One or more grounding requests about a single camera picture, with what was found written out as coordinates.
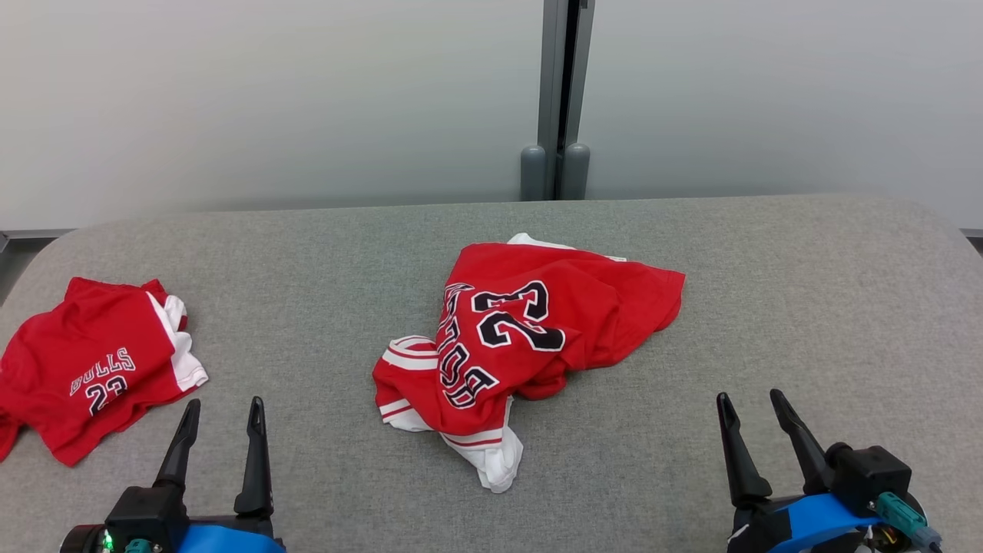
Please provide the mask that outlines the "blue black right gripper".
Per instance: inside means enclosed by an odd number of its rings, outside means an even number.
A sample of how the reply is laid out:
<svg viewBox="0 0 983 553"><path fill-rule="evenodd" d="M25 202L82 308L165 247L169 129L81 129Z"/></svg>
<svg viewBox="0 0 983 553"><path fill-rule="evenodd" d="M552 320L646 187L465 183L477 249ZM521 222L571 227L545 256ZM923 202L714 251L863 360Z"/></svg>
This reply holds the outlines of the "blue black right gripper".
<svg viewBox="0 0 983 553"><path fill-rule="evenodd" d="M770 501L771 484L753 462L730 396L720 392L717 420L730 500L738 508L727 552L807 552L842 536L856 535L860 529L881 525L882 518L874 512L857 517L827 493L833 470L826 463L824 449L780 389L771 389L770 399L779 426L796 452L805 495Z"/></svg>

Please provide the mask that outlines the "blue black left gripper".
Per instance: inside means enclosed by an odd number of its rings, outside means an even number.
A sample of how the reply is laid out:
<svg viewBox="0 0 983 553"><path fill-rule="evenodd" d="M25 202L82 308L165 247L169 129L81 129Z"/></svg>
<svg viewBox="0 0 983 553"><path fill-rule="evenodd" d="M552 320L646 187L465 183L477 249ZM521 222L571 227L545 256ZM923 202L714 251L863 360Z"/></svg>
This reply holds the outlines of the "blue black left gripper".
<svg viewBox="0 0 983 553"><path fill-rule="evenodd" d="M190 449L197 440L200 410L199 399L187 403L158 470L155 488L185 489L187 461ZM178 552L285 552L283 540L274 535L270 517L275 510L273 477L268 452L266 409L259 396L250 400L247 435L248 454L243 485L234 502L237 515L191 518Z"/></svg>

